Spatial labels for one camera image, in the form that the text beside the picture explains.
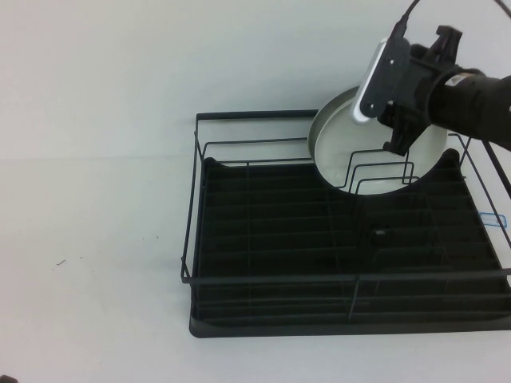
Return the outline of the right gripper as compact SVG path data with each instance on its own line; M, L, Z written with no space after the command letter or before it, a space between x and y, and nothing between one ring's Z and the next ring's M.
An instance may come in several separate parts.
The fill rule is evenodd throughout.
M432 124L430 100L434 90L456 72L456 59L462 32L439 26L431 47L411 45L400 30L390 35L387 54L391 65L392 94L382 115L382 123L392 128L383 149L396 155L407 154L414 142Z

